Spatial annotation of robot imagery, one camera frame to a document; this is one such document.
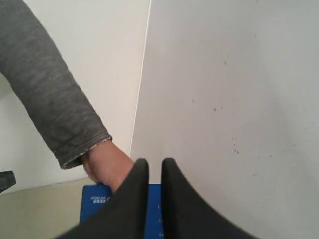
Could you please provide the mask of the grey sleeved forearm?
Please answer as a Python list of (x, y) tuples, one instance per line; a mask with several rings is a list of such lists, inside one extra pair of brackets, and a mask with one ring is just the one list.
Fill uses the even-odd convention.
[(0, 71), (62, 169), (111, 136), (54, 41), (21, 0), (0, 3)]

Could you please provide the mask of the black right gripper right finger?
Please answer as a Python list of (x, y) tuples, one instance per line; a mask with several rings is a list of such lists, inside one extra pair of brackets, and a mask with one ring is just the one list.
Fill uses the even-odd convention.
[(161, 215), (166, 239), (254, 239), (196, 192), (173, 158), (161, 166)]

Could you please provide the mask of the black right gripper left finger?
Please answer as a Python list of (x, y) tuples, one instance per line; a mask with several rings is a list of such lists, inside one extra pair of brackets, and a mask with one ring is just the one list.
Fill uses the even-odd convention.
[(108, 202), (60, 239), (143, 239), (149, 193), (149, 165), (138, 159)]

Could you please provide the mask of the person's bare hand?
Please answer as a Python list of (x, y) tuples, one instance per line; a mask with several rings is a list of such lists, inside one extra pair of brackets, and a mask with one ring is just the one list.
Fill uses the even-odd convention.
[(133, 168), (134, 162), (111, 140), (99, 143), (81, 156), (83, 168), (95, 183), (115, 192)]

